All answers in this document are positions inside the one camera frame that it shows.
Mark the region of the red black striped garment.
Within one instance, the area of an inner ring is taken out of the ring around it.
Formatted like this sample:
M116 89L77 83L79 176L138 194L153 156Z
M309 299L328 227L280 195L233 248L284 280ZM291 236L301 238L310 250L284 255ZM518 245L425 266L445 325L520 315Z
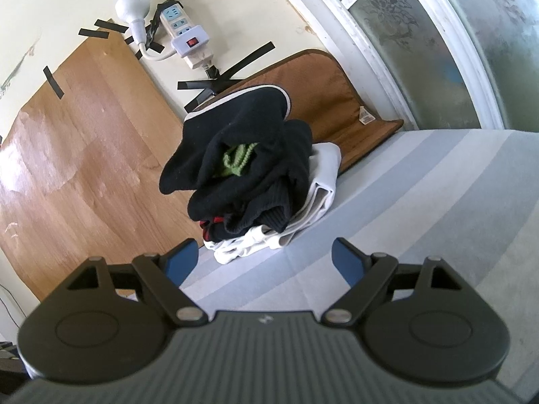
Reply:
M219 243L225 239L224 218L214 217L209 220L200 221L199 225L203 231L205 242Z

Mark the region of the white light bulb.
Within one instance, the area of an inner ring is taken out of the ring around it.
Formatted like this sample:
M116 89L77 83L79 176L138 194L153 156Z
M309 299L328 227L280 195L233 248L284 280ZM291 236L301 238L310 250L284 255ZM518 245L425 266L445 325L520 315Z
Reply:
M150 11L151 0L116 0L115 11L132 32L136 46L146 43L145 18Z

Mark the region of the black knit sweater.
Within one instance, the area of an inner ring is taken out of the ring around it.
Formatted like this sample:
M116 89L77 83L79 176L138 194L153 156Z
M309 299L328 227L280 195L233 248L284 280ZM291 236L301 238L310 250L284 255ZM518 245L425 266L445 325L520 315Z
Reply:
M240 205L217 215L224 218L226 233L223 241L238 238L251 228L262 225L281 233L296 210L287 188L277 182L249 201L241 202Z

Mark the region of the white power strip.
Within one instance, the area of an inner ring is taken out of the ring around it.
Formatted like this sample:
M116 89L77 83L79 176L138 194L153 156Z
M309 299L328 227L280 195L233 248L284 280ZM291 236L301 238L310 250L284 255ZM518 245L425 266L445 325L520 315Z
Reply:
M161 25L170 37L173 50L191 69L208 70L213 65L213 52L204 27L195 24L179 2L173 1L160 14Z

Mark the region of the brown cushion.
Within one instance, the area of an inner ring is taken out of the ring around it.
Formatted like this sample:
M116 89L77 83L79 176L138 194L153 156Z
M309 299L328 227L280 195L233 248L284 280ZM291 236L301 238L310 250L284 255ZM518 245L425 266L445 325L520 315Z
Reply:
M337 60L317 49L300 51L258 71L208 100L208 104L239 90L268 84L289 94L289 118L308 123L315 143L331 142L340 148L341 172L404 125L402 120L384 121L366 108Z

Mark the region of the striped blue bed sheet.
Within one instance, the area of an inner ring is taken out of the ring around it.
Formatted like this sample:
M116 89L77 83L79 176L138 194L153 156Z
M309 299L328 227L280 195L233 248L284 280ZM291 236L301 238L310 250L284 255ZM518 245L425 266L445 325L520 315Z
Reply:
M348 283L331 263L344 237L405 264L446 260L503 318L511 347L493 393L417 392L383 379L343 331L313 323ZM189 336L163 373L130 387L141 403L497 403L538 392L538 136L412 131L339 180L322 219L268 246L207 246L186 283L207 311L245 323Z

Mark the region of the white folded garment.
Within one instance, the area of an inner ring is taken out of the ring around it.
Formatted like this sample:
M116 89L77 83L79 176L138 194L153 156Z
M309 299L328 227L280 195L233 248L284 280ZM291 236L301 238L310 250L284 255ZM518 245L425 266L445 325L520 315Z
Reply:
M341 150L330 142L312 145L310 163L310 188L300 211L291 218L282 233L262 224L250 228L246 234L222 242L204 241L206 249L213 252L221 265L255 254L262 249L276 250L288 245L300 231L311 226L329 211L335 201L336 183L342 161Z

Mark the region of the wooden headboard panel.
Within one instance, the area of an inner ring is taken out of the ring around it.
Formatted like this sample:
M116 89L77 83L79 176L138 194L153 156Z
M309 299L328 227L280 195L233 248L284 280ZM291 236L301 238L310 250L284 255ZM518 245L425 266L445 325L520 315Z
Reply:
M164 195L183 126L122 35L85 40L20 109L1 148L1 247L45 298L90 256L128 263L200 239Z

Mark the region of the frosted glass window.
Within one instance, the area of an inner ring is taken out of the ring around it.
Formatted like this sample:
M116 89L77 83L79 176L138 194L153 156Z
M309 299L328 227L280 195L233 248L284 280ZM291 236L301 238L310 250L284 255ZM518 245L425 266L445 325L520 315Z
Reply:
M407 129L538 128L538 0L288 0Z

